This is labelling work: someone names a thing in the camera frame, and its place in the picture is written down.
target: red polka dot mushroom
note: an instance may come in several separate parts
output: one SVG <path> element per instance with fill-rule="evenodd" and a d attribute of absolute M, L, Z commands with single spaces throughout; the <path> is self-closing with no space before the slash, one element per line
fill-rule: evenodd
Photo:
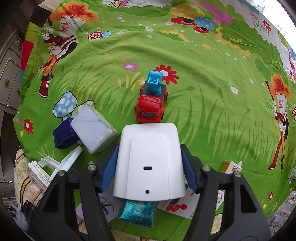
<path fill-rule="evenodd" d="M 88 35 L 87 38 L 92 41 L 92 40 L 95 40 L 95 39 L 100 39 L 102 37 L 102 34 L 101 32 L 98 30 L 98 31 L 95 31 L 93 32 L 92 34 Z"/>
<path fill-rule="evenodd" d="M 296 120 L 296 107 L 295 107 L 294 110 L 292 111 L 292 115 L 295 117 L 295 120 Z"/>

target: blue gripper pad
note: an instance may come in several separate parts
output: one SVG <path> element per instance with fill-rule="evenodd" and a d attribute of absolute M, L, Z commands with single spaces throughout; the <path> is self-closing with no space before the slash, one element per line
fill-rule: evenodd
<path fill-rule="evenodd" d="M 119 145 L 116 146 L 108 164 L 106 165 L 103 173 L 102 173 L 102 182 L 100 185 L 101 192 L 103 193 L 111 184 L 112 179 L 115 174 L 116 164 L 117 164 L 117 156 L 118 156 Z"/>
<path fill-rule="evenodd" d="M 186 180 L 188 182 L 189 187 L 196 192 L 198 189 L 198 186 L 196 184 L 196 173 L 194 169 L 192 168 L 190 161 L 188 157 L 186 156 L 182 146 L 181 148 L 181 155 L 182 155 L 182 162 L 183 162 L 183 171 L 186 177 Z"/>

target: black fabric patch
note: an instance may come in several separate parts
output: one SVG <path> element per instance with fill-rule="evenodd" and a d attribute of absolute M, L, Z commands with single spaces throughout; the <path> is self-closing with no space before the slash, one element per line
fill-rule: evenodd
<path fill-rule="evenodd" d="M 42 28 L 50 14 L 51 11 L 38 6 L 34 9 L 30 22 Z"/>

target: white plastic device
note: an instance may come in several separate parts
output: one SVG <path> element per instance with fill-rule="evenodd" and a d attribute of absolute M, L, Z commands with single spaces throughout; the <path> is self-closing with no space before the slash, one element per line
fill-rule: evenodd
<path fill-rule="evenodd" d="M 58 171 L 64 170 L 67 172 L 70 169 L 70 167 L 74 164 L 76 159 L 79 157 L 81 152 L 82 152 L 82 147 L 78 146 L 73 151 L 71 151 L 68 155 L 66 155 L 66 157 L 61 162 L 58 162 L 52 159 L 50 156 L 46 156 L 41 158 L 38 164 L 41 167 L 45 167 L 46 165 L 49 165 L 55 168 L 54 172 L 52 173 L 52 175 L 48 180 L 48 182 L 51 182 Z"/>
<path fill-rule="evenodd" d="M 185 196 L 180 142 L 173 123 L 123 128 L 113 195 L 136 201 Z"/>

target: metal screw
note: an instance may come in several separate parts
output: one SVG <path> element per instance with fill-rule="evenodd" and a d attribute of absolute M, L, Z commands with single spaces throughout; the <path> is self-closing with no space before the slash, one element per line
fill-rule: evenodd
<path fill-rule="evenodd" d="M 208 166 L 208 165 L 203 165 L 202 166 L 202 169 L 205 171 L 205 172 L 209 172 L 211 170 L 211 167 Z"/>
<path fill-rule="evenodd" d="M 236 177 L 241 177 L 241 176 L 242 176 L 242 174 L 241 174 L 240 172 L 238 172 L 238 171 L 234 172 L 234 175 L 235 175 Z"/>
<path fill-rule="evenodd" d="M 96 165 L 95 164 L 90 164 L 87 168 L 90 171 L 94 171 L 96 169 Z"/>
<path fill-rule="evenodd" d="M 58 174 L 59 176 L 63 176 L 63 175 L 65 174 L 65 171 L 64 171 L 64 170 L 60 170 L 60 171 L 57 172 L 57 174 Z"/>

